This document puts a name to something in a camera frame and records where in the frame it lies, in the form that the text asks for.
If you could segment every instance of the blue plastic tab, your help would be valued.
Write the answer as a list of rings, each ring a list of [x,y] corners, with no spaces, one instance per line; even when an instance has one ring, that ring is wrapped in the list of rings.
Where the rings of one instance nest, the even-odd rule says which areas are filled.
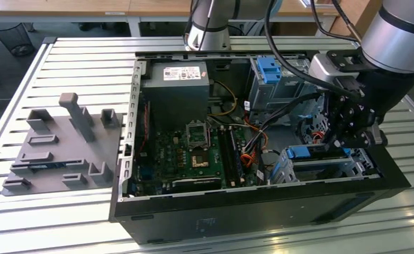
[[[271,171],[271,174],[269,174],[269,179],[275,176],[275,174],[276,174],[276,172],[277,172],[279,168],[280,168],[280,163],[277,162],[277,164],[276,164],[275,168],[273,168],[273,169],[272,169],[272,171]]]
[[[293,151],[291,150],[291,148],[287,149],[287,156],[289,159],[293,159],[293,157],[295,157]]]
[[[311,157],[311,153],[307,149],[307,147],[291,147],[287,149],[287,155],[289,159],[292,158],[308,158]]]
[[[280,80],[280,66],[272,57],[257,57],[257,68],[265,84],[276,84]]]
[[[351,149],[350,148],[343,148],[343,152],[346,153],[347,156],[351,155]]]

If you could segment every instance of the open computer tower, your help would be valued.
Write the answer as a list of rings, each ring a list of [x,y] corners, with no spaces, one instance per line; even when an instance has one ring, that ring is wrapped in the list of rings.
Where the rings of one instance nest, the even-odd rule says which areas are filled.
[[[283,54],[307,71],[316,52]],[[268,52],[136,57],[109,220],[137,244],[335,222],[410,187],[383,146],[324,151],[320,97],[271,124],[241,160],[257,133],[247,124],[315,92]]]

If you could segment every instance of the table leg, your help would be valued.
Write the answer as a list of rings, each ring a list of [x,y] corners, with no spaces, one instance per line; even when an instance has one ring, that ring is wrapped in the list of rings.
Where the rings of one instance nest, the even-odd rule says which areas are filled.
[[[129,27],[129,34],[132,37],[141,37],[141,32],[139,30],[139,17],[127,17],[128,27]]]
[[[331,30],[331,27],[335,21],[335,16],[320,16],[319,20],[320,20],[323,29],[327,30],[328,32]],[[320,32],[320,30],[317,30],[315,33],[315,37],[325,37],[325,35]]]

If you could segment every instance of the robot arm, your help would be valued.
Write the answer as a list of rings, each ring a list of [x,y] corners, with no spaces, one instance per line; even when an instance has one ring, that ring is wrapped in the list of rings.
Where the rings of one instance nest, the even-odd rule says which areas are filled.
[[[354,103],[327,93],[323,142],[348,148],[387,144],[378,124],[414,86],[414,1],[384,0],[362,47],[317,54],[309,74],[362,95]]]
[[[189,50],[229,50],[228,20],[263,19],[269,1],[196,0],[187,39]],[[276,1],[275,9],[280,4],[281,1]]]
[[[268,8],[276,6],[272,3],[276,1],[197,1],[188,35],[189,49],[229,49],[227,21],[268,19]],[[317,54],[308,71],[311,76],[293,74],[300,78],[304,75],[303,79],[308,78],[312,84],[316,83],[311,80],[316,80],[316,85],[323,88],[334,88],[327,90],[323,99],[328,123],[323,142],[348,148],[387,144],[378,124],[414,86],[414,1],[384,0],[362,39],[362,47]]]

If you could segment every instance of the motherboard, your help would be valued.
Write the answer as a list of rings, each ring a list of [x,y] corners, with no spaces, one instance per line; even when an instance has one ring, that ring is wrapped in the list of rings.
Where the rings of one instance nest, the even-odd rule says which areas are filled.
[[[244,130],[192,121],[185,129],[157,132],[152,164],[139,166],[136,196],[240,187]]]

